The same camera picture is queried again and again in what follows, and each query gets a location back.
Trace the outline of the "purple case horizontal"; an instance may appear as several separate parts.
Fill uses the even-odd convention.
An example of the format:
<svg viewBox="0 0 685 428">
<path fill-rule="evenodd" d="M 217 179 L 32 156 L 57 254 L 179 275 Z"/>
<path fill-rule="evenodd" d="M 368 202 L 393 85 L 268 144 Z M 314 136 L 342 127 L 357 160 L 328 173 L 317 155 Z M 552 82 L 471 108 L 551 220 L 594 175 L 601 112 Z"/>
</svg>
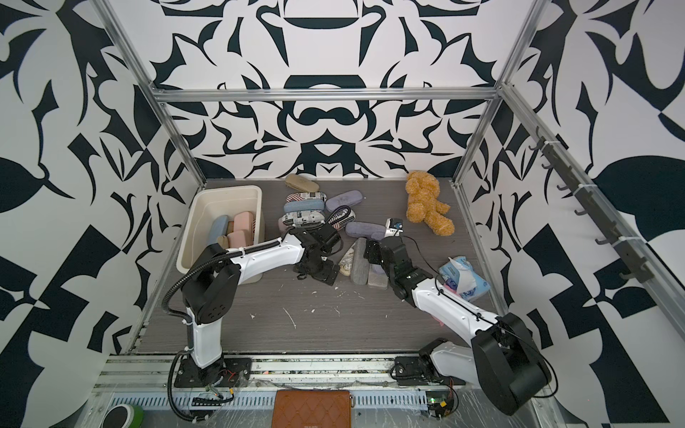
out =
<svg viewBox="0 0 685 428">
<path fill-rule="evenodd" d="M 344 230 L 349 237 L 376 241 L 383 239 L 386 232 L 386 228 L 382 225 L 356 221 L 347 224 Z"/>
</svg>

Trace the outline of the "grey fabric case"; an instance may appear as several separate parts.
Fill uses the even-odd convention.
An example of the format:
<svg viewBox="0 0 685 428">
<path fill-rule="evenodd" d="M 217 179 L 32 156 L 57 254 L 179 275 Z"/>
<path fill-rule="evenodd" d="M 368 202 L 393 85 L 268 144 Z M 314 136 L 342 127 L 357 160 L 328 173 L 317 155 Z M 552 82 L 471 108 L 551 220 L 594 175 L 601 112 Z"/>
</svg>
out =
<svg viewBox="0 0 685 428">
<path fill-rule="evenodd" d="M 366 285 L 369 278 L 369 261 L 365 257 L 367 250 L 367 238 L 360 237 L 353 246 L 351 264 L 351 281 L 355 285 Z"/>
</svg>

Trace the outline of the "map print glasses case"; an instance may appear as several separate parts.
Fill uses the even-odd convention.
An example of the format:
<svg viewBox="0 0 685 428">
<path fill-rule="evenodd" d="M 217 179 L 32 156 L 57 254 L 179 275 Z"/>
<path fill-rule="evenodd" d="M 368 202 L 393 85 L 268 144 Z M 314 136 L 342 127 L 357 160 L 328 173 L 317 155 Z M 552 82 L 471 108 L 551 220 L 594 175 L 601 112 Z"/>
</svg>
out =
<svg viewBox="0 0 685 428">
<path fill-rule="evenodd" d="M 350 276 L 351 275 L 351 269 L 352 269 L 353 260 L 354 260 L 354 253 L 355 253 L 355 246 L 356 246 L 356 244 L 353 243 L 351 245 L 351 247 L 344 253 L 344 256 L 341 258 L 341 260 L 338 263 L 339 273 L 343 276 Z"/>
</svg>

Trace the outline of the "pink hard case front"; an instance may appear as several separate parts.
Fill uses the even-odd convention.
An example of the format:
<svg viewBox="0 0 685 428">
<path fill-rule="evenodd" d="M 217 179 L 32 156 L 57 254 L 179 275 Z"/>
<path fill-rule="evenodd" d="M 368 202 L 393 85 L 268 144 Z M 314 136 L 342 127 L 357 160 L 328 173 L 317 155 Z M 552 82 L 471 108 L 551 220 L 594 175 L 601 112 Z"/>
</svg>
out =
<svg viewBox="0 0 685 428">
<path fill-rule="evenodd" d="M 253 233 L 256 226 L 256 217 L 253 212 L 240 212 L 233 219 L 233 230 L 243 230 Z"/>
</svg>

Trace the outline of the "pink hard case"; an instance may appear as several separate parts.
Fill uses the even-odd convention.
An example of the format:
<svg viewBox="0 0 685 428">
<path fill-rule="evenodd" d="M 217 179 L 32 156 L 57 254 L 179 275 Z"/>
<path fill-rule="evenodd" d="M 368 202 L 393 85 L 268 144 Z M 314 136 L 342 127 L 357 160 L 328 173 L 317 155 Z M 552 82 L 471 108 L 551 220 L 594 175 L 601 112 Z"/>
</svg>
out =
<svg viewBox="0 0 685 428">
<path fill-rule="evenodd" d="M 251 230 L 235 230 L 226 235 L 226 238 L 228 239 L 229 248 L 247 247 L 253 244 L 253 233 Z"/>
<path fill-rule="evenodd" d="M 256 217 L 253 212 L 240 212 L 233 219 L 233 230 L 243 230 L 253 233 L 256 226 Z"/>
</svg>

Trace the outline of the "cream plastic storage box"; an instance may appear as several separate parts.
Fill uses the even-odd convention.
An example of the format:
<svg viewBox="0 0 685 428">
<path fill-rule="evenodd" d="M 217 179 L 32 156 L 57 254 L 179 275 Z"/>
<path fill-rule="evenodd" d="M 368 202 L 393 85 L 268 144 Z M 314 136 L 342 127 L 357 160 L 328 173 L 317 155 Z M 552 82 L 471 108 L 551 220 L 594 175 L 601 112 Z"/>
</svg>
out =
<svg viewBox="0 0 685 428">
<path fill-rule="evenodd" d="M 203 190 L 194 198 L 181 247 L 177 270 L 185 274 L 210 244 L 228 244 L 229 235 L 247 247 L 264 241 L 262 190 L 256 185 Z"/>
</svg>

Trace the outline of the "blue fabric case front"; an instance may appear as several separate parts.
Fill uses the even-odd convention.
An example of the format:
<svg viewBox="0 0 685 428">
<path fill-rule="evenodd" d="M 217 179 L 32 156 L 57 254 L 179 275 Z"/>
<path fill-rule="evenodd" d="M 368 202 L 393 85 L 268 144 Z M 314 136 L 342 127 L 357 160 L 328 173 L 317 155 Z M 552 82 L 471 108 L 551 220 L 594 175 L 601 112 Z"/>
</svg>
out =
<svg viewBox="0 0 685 428">
<path fill-rule="evenodd" d="M 229 223 L 230 218 L 228 217 L 228 215 L 221 215 L 214 219 L 207 235 L 206 244 L 217 244 L 217 239 L 221 235 L 226 235 L 228 233 Z"/>
</svg>

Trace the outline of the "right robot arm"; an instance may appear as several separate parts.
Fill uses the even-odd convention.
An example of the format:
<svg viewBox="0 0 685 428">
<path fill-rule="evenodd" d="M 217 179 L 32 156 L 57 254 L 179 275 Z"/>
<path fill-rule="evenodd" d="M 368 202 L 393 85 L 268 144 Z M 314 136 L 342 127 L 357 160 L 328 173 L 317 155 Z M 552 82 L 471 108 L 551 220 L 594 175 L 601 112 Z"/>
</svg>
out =
<svg viewBox="0 0 685 428">
<path fill-rule="evenodd" d="M 558 388 L 558 376 L 520 317 L 498 316 L 448 292 L 436 276 L 414 265 L 400 236 L 366 244 L 364 258 L 382 267 L 395 295 L 442 322 L 470 350 L 451 342 L 426 347 L 433 372 L 479 387 L 492 405 L 511 416 L 542 390 Z"/>
</svg>

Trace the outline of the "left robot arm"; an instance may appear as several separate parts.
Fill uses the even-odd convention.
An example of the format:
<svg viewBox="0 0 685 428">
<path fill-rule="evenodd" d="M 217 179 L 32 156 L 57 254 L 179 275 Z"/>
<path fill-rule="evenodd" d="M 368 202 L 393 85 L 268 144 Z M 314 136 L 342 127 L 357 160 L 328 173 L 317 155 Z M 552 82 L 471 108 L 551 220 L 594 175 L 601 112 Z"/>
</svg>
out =
<svg viewBox="0 0 685 428">
<path fill-rule="evenodd" d="M 206 369 L 220 361 L 221 322 L 231 309 L 237 288 L 273 269 L 292 266 L 300 279 L 333 285 L 339 267 L 330 256 L 342 249 L 342 238 L 330 225 L 293 228 L 284 236 L 238 250 L 208 246 L 177 283 L 190 327 L 190 356 Z"/>
</svg>

